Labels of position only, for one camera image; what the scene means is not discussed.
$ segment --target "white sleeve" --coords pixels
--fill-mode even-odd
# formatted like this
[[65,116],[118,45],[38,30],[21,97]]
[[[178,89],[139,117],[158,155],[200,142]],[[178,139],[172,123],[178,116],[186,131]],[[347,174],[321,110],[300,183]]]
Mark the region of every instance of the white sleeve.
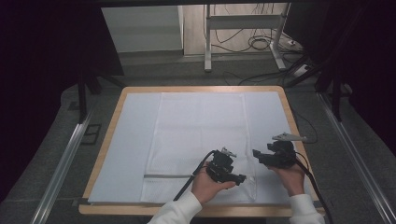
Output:
[[324,224],[323,216],[317,212],[309,195],[291,196],[290,205],[293,212],[290,224]]
[[195,195],[187,191],[176,202],[166,203],[149,224],[189,224],[201,210],[202,206]]

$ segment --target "table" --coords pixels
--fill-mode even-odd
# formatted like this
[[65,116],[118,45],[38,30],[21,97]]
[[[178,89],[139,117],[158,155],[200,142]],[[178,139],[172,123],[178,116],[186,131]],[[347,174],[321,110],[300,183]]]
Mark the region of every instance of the table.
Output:
[[[123,103],[128,93],[139,92],[247,92],[247,91],[276,91],[281,100],[285,115],[287,117],[290,131],[292,134],[299,134],[297,126],[290,111],[290,106],[285,92],[278,86],[263,86],[263,87],[225,87],[225,86],[212,86],[212,87],[128,87],[122,91],[115,112],[113,114],[110,125],[107,129],[106,136],[96,163],[92,170],[92,175],[87,184],[83,194],[83,201],[87,201],[92,193],[92,188],[96,178],[99,176],[103,166],[107,151],[114,131],[116,129],[120,112]],[[306,153],[302,142],[295,142],[298,151],[306,158]],[[318,196],[313,190],[312,198],[314,201],[318,200]],[[139,215],[139,216],[152,216],[160,209],[160,204],[152,203],[95,203],[88,204],[82,203],[79,206],[79,212],[85,215]],[[318,208],[321,214],[324,214],[322,208]],[[290,217],[291,210],[286,205],[265,205],[265,204],[246,204],[246,205],[206,205],[204,209],[197,215],[198,217]]]

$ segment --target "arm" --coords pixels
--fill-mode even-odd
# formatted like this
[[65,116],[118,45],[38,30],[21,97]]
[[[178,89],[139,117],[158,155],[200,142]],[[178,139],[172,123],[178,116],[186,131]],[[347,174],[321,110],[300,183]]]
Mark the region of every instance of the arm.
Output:
[[324,218],[312,204],[311,197],[304,193],[304,171],[294,164],[289,169],[269,167],[282,180],[282,184],[290,196],[292,216],[291,224],[324,224]]
[[188,224],[201,211],[203,203],[209,202],[222,189],[234,186],[234,182],[216,183],[204,166],[195,177],[191,192],[186,192],[176,202],[166,203],[149,224]]

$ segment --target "metal frame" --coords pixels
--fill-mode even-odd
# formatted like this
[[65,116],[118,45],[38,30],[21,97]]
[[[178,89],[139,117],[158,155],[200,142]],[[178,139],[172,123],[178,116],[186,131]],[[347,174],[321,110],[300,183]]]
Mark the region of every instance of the metal frame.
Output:
[[393,208],[391,207],[389,200],[385,196],[381,187],[376,183],[374,177],[371,175],[369,168],[364,163],[359,150],[353,144],[352,139],[349,137],[347,130],[344,128],[342,122],[338,121],[335,115],[331,110],[331,102],[325,93],[318,93],[319,101],[322,103],[324,110],[327,113],[327,116],[332,123],[335,131],[337,132],[338,137],[340,138],[342,144],[344,145],[344,149],[348,154],[352,164],[355,166],[358,175],[361,178],[361,182],[363,182],[364,187],[366,187],[369,195],[372,197],[372,200],[381,215],[384,223],[391,224],[396,223],[396,216],[393,212]]
[[286,70],[286,66],[279,54],[279,39],[285,26],[290,3],[287,3],[280,15],[236,15],[236,16],[210,16],[210,5],[206,5],[206,44],[205,44],[205,71],[212,71],[212,52],[210,44],[211,30],[232,29],[276,29],[274,41],[271,41],[270,49],[280,71]]
[[64,179],[66,178],[67,172],[69,171],[70,165],[76,155],[79,143],[84,135],[85,130],[90,122],[90,119],[93,114],[94,107],[96,105],[96,98],[94,99],[94,103],[88,112],[88,115],[83,120],[82,123],[79,123],[74,130],[69,143],[67,144],[66,149],[64,150],[64,154],[61,157],[61,160],[56,167],[54,174],[47,186],[46,191],[35,210],[35,214],[31,220],[31,224],[40,224],[46,223],[52,206],[55,203],[55,200],[58,196],[58,193],[64,183]]

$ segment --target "handheld controller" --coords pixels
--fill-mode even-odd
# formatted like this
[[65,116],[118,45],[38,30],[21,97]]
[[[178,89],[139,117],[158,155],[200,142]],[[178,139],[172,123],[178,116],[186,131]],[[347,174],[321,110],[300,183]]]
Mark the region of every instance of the handheld controller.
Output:
[[294,165],[296,152],[291,141],[275,141],[273,144],[267,144],[267,147],[275,153],[263,154],[253,149],[253,157],[259,159],[259,163],[277,168],[289,168]]
[[233,159],[231,156],[236,157],[232,152],[228,151],[225,147],[221,151],[215,151],[213,160],[207,165],[207,174],[216,182],[233,181],[236,185],[243,183],[246,179],[245,175],[231,174],[233,171]]

